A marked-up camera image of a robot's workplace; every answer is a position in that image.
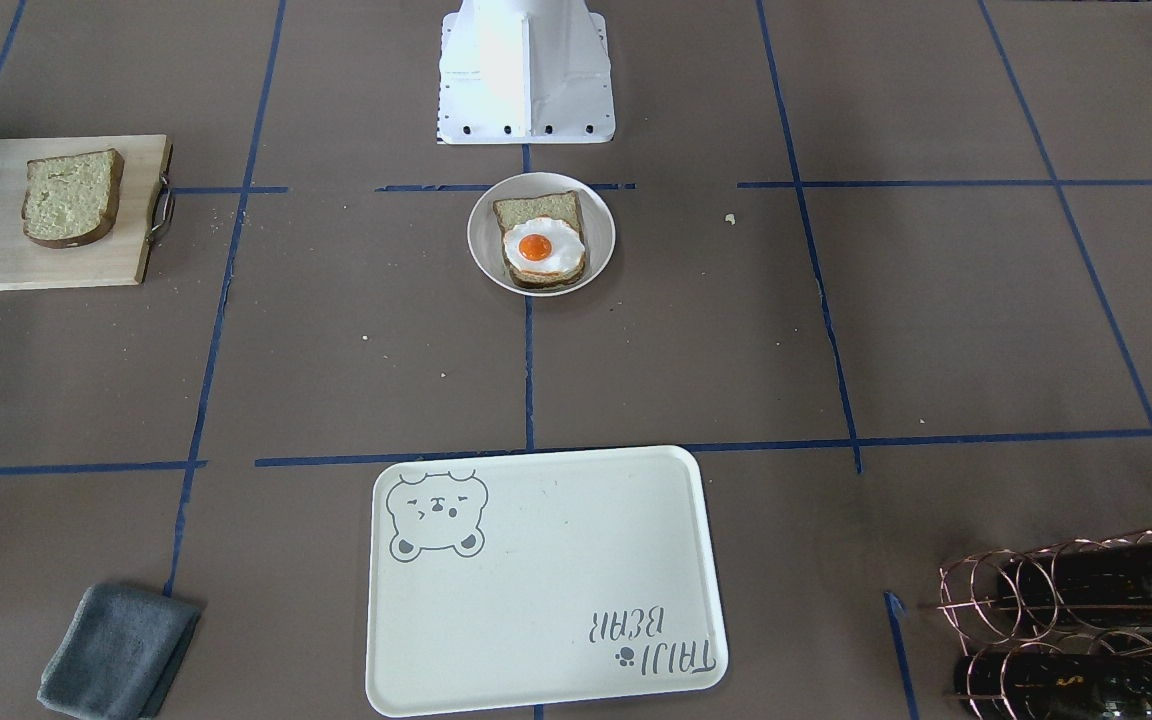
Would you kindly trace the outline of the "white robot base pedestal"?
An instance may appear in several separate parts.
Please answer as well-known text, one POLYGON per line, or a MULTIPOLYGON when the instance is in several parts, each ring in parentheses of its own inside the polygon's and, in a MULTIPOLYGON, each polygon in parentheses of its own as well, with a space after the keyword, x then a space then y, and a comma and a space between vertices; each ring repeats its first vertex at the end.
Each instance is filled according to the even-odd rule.
POLYGON ((607 23, 585 1, 463 1, 444 15, 438 67, 447 145, 616 135, 607 23))

